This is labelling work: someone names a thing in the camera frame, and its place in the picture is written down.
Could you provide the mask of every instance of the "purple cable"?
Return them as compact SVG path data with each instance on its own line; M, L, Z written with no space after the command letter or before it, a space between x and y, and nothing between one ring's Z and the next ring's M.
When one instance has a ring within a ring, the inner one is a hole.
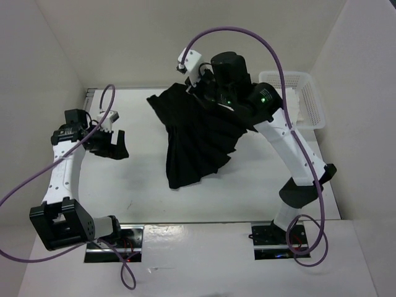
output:
M190 51L191 47L193 46L193 44L200 39L201 37L213 33L213 32L219 32L219 31L232 31L232 32L239 32L239 33L243 33L243 34L247 34L253 38L255 38L256 40L258 40L260 43L262 43L270 52L270 54L272 55L273 59L275 60L275 63L277 65L278 68L278 72L279 72L279 77L280 77L280 85L281 85L281 89L282 89L282 100L283 100L283 111L285 112L285 118L286 118L286 122L287 125L289 127L289 129L291 129L293 127L291 121L290 121L290 116L289 116L289 111L287 109L287 102L286 102L286 87L285 87L285 76L283 75L283 70L282 70L282 66L280 65L280 61L279 58L277 56L277 54L275 53L275 51L273 50L273 48L262 38L260 37L258 34L251 32L249 30L243 29L243 28L239 28L239 27L215 27L215 28L211 28L208 30L205 30L201 33L199 33L197 36L195 36L190 43L187 45L186 50L184 51L184 54L182 56L181 65L184 65L184 61L186 60L186 56L188 54L188 52ZM309 169L311 170L312 176L314 178L314 184L315 187L317 189L317 193L319 196L319 205L320 205L320 209L321 209L321 224L319 225L312 217L308 216L308 215L298 215L293 221L291 221L291 223L289 224L287 231L286 231L286 242L287 245L289 247L289 249L293 252L294 256L295 256L295 261L302 265L302 266L306 266L306 267L313 267L313 266L317 266L320 263L323 262L323 260L326 258L327 253L329 251L329 242L327 240L327 237L324 233L324 222L325 222L325 212L324 212L324 201L323 201L323 195L322 195L322 189L321 189L321 185L319 184L319 179L316 175L315 169L312 165L311 159L309 158L309 155L307 153L307 151L305 151L305 148L303 146L303 144L301 143L300 139L298 138L296 132L294 130L291 130L291 135L293 135L293 137L295 138L298 146L300 147L307 163L309 166ZM305 251L299 251L296 250L295 248L293 248L293 246L291 245L290 242L290 231L293 228L294 224L298 221L299 218L301 217L306 217L310 220L312 220L318 227L319 227L319 234L317 235L317 238L315 240L315 242L313 243L313 245L305 250ZM324 256L317 261L314 264L302 264L301 262L299 262L296 259L296 255L306 255L309 254L310 252L312 252L320 243L322 237L324 237L325 239L325 244L326 244L326 248L325 248L325 252L324 252Z
M28 179L26 179L25 181L22 181L18 186L16 186L15 188L13 188L7 195L5 195L1 200L0 200L0 207L5 203L5 201L8 200L8 198L10 198L12 195L15 194L15 192L17 192L20 188L24 187L26 184L30 183L31 181L33 181L34 179L36 179L37 177L39 177L40 175L42 175L43 173L47 172L48 170L54 168L56 165L58 165L59 163L61 163L64 158L68 157L72 152L74 152L80 145L82 145L84 142L86 142L93 133L95 133L100 125L103 124L104 120L106 119L108 113L110 112L110 109L114 103L114 98L116 96L116 87L113 84L109 84L105 87L105 89L103 90L103 93L101 94L101 98L100 98L100 105L102 104L103 98L105 97L105 93L106 91L112 88L113 92L111 94L111 100L109 103L109 106L107 107L107 110L105 112L105 115L100 119L98 125L96 127L94 127L92 129L91 132L89 132L80 142L78 142L75 146L73 146L70 150L68 150L64 155L63 158L59 158L58 160L56 160L54 163L48 165L47 167L45 167L44 169L40 170L38 173L32 175L31 177L29 177ZM12 255L8 255L6 252L4 252L3 250L0 249L0 255L2 255L3 257L15 261L15 262L20 262L20 263L40 263L40 262L45 262L45 261L49 261L52 259L55 259L57 257L63 256L65 254L67 254L68 252L71 252L81 246L83 246L84 244L80 244L78 246L73 246L69 249L66 249L63 252L60 252L59 254L47 257L47 258L42 258L42 259L34 259L34 260L30 260L30 259L21 259L21 258L17 258L14 257Z
M130 258L132 258L134 255L138 254L138 252L133 252L128 258L124 259L124 258L122 257L122 255L117 251L117 249L116 249L114 246L112 246L110 243L108 243L107 241L104 241L103 239L98 239L98 242L99 242L99 243L104 243L105 245L107 245L107 246L108 246L110 249L112 249L113 252L117 255L117 257L118 257L118 259L120 260L120 262L123 263L123 266L121 266L121 281L122 281L123 285L124 285L127 289L135 290L135 288L136 288L136 278L135 278L135 275L134 275L134 273L132 272L132 270L129 268L129 266L128 266L128 264L127 264L127 261L128 261ZM129 286L129 285L125 282L124 274L123 274L123 272L124 272L124 267L126 268L126 270L128 270L129 275L132 277L132 279L133 279L133 281L134 281L134 286Z

